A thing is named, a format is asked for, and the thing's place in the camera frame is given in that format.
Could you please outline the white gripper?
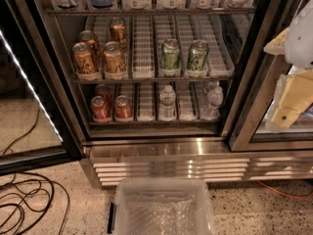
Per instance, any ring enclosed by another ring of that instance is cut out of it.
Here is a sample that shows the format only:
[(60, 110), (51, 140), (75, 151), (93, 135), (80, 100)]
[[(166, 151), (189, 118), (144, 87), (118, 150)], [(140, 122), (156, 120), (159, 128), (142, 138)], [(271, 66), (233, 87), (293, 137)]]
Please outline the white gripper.
[[(263, 51), (284, 55), (298, 68), (313, 69), (313, 0), (309, 0), (290, 24), (265, 45)], [(286, 85), (271, 121), (278, 127), (291, 127), (313, 103), (313, 70), (287, 76)]]

